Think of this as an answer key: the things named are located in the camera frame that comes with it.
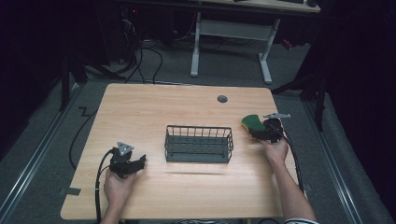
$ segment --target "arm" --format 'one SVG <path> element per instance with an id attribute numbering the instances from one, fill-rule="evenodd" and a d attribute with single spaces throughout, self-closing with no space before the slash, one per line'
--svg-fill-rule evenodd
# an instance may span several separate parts
<path id="1" fill-rule="evenodd" d="M 300 191 L 286 167 L 287 142 L 283 138 L 273 144 L 262 140 L 260 142 L 264 145 L 265 155 L 274 170 L 285 219 L 300 217 L 315 221 L 316 217 L 311 204 Z"/>
<path id="2" fill-rule="evenodd" d="M 135 177 L 136 174 L 132 174 L 126 179 L 121 179 L 115 173 L 106 171 L 105 194 L 108 206 L 102 224 L 119 223 L 123 206 L 128 200 Z"/>

